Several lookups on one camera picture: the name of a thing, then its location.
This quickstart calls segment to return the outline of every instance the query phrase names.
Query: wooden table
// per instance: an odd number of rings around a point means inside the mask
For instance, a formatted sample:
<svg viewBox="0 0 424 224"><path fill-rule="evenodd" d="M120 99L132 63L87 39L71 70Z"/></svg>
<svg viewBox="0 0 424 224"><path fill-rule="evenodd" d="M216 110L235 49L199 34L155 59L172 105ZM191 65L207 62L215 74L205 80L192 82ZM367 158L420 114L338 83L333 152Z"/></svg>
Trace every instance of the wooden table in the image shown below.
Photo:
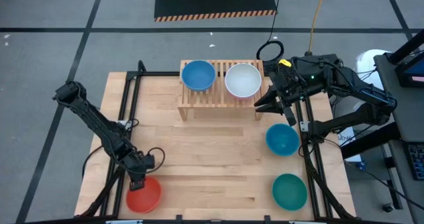
<svg viewBox="0 0 424 224"><path fill-rule="evenodd" d="M117 120L125 75L109 74L101 112L110 120ZM276 156L266 146L267 129L275 123L287 123L284 116L267 113L255 121L243 109L200 109L189 112L189 119L182 121L177 109L179 87L177 76L141 78L135 115L140 125L132 132L132 143L139 150L159 146L166 151L163 167L151 174L160 181L163 195L154 211L132 212L125 201L127 176L119 218L175 219L181 214L183 219L263 220L264 215L270 215L272 220L313 219L309 196L305 206L296 212L279 208L272 199L271 185L280 174L295 174L307 185L303 158L297 153L291 157ZM332 119L326 94L311 97L311 102L316 120ZM307 120L304 106L303 114ZM336 135L327 138L337 142ZM100 145L100 139L94 136L91 150ZM345 209L355 215L340 150L324 143L321 155L328 187ZM85 211L97 197L105 184L108 163L104 152L93 155L87 163L75 214ZM325 216L318 187L317 196L321 215ZM113 190L108 213L114 197Z"/></svg>

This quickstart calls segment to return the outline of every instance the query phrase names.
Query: blue bowl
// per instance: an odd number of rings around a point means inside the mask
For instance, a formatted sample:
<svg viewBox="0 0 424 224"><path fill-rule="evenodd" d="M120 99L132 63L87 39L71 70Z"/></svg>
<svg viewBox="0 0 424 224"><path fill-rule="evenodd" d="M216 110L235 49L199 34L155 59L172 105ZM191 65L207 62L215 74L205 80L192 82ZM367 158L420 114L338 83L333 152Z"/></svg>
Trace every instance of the blue bowl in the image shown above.
<svg viewBox="0 0 424 224"><path fill-rule="evenodd" d="M296 175L282 174L272 184L272 197L280 207L297 211L306 203L306 185Z"/></svg>
<svg viewBox="0 0 424 224"><path fill-rule="evenodd" d="M192 61L185 65L183 83L194 91L206 91L215 81L215 68L205 61Z"/></svg>
<svg viewBox="0 0 424 224"><path fill-rule="evenodd" d="M290 156L299 148L299 136L290 126L275 124L266 132L266 144L274 154Z"/></svg>

